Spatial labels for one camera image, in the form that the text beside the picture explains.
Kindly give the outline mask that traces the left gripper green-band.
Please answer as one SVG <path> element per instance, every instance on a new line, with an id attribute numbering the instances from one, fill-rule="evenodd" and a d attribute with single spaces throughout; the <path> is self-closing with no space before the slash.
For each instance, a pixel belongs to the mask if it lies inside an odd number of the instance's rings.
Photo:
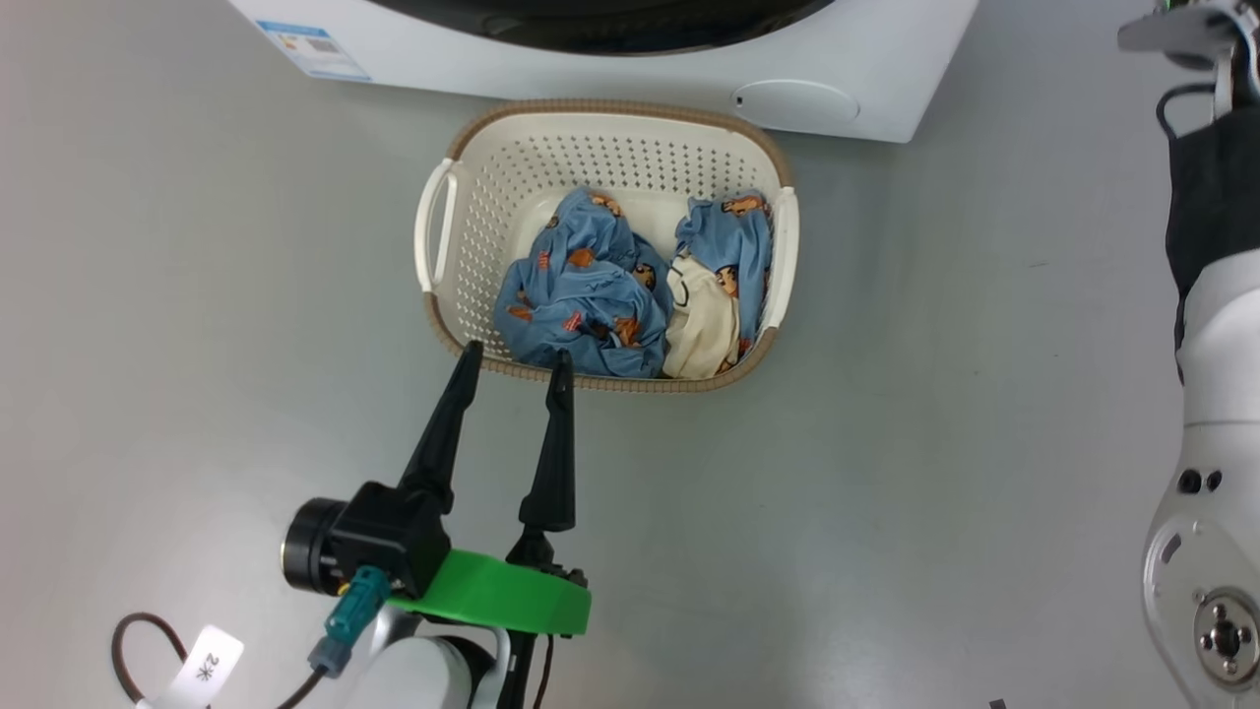
<path id="1" fill-rule="evenodd" d="M 454 511 L 454 466 L 483 358 L 481 341 L 464 346 L 399 479 L 399 490 L 431 495 L 442 515 Z M 548 422 L 536 479 L 519 508 L 518 519 L 527 529 L 507 559 L 454 548 L 423 596 L 410 598 L 398 591 L 388 606 L 427 618 L 519 633 L 587 633 L 593 593 L 586 588 L 580 569 L 554 562 L 554 548 L 546 534 L 567 533 L 576 525 L 572 387 L 573 359 L 561 350 L 547 387 Z"/>

